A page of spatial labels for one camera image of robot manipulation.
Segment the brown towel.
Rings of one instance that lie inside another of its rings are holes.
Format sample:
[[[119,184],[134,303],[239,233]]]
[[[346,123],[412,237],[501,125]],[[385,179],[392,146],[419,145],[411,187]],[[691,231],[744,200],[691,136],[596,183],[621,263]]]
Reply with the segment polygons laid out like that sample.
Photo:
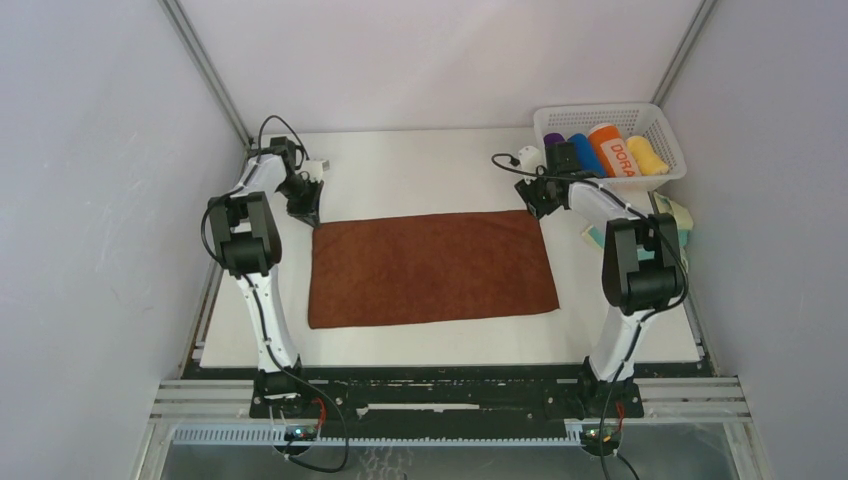
[[[312,237],[313,329],[549,313],[560,301],[523,210],[327,223]]]

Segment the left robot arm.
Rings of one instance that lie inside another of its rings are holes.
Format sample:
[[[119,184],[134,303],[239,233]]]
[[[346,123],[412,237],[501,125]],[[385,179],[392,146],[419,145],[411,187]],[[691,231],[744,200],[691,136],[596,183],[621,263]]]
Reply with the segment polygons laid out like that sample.
[[[281,194],[291,218],[318,228],[323,172],[301,147],[253,150],[246,173],[231,190],[210,198],[201,217],[204,249],[236,280],[248,306],[258,350],[255,395],[290,417],[310,409],[313,392],[302,378],[282,306],[283,244],[270,200]]]

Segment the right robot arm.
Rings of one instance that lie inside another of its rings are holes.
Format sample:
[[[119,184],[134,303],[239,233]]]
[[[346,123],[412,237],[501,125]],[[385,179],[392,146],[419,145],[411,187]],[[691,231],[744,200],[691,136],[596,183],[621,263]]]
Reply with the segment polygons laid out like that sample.
[[[539,176],[516,182],[514,189],[536,219],[561,207],[605,231],[601,284],[609,308],[584,362],[588,379],[577,391],[584,412],[605,415],[617,403],[616,387],[634,375],[635,352],[651,322],[687,292],[676,220],[644,214],[589,180]]]

